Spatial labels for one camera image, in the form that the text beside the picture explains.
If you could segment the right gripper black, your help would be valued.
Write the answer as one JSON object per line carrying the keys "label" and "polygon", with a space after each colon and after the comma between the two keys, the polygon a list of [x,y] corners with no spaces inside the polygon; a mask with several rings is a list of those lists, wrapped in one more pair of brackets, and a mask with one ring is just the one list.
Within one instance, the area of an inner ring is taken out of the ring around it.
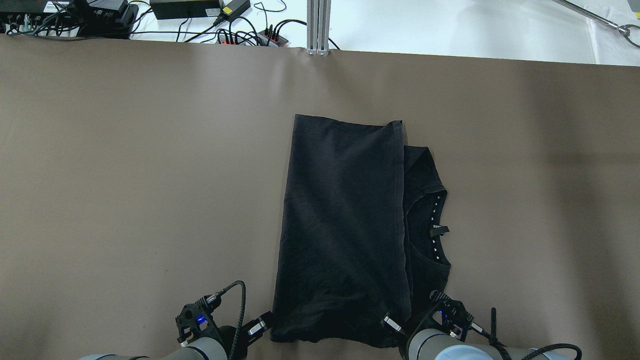
{"label": "right gripper black", "polygon": [[403,327],[391,316],[390,312],[386,312],[382,317],[381,326],[400,337],[398,353],[401,358],[419,358],[426,342],[426,328],[424,326],[417,326],[411,332],[408,329],[404,331]]}

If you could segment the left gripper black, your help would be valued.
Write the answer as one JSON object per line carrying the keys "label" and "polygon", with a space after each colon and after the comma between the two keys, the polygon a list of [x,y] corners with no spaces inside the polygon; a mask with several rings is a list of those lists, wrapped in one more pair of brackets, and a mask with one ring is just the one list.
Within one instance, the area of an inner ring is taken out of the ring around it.
{"label": "left gripper black", "polygon": [[[267,332],[274,326],[274,323],[274,313],[267,311],[242,326],[238,332],[238,337],[235,341],[234,354],[231,359],[246,360],[249,353],[249,347],[255,342],[253,337],[261,337],[263,333]],[[224,325],[220,327],[222,346],[227,355],[231,355],[235,334],[236,328],[234,326]]]}

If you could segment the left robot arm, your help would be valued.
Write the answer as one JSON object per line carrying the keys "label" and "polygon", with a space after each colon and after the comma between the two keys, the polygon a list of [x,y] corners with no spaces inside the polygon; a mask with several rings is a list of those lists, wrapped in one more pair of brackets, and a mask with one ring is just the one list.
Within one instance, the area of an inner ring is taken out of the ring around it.
{"label": "left robot arm", "polygon": [[[246,360],[249,353],[249,346],[258,341],[263,335],[274,326],[275,317],[272,312],[267,311],[256,319],[253,319],[240,328],[238,340],[235,347],[233,360]],[[224,345],[221,341],[212,337],[202,337],[186,346],[181,346],[163,357],[156,357],[156,360],[228,360],[231,353],[231,346]],[[89,354],[82,357],[82,360],[150,360],[148,356],[117,355],[114,353]]]}

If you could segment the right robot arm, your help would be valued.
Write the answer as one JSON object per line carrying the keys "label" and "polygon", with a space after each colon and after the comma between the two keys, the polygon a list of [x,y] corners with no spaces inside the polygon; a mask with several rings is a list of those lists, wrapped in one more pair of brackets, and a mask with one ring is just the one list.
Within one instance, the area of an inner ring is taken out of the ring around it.
{"label": "right robot arm", "polygon": [[473,320],[455,320],[450,313],[437,310],[441,322],[428,314],[409,332],[409,326],[397,322],[389,313],[382,326],[398,340],[403,360],[582,360],[580,347],[558,342],[537,348],[514,348],[496,335],[496,324],[486,331]]}

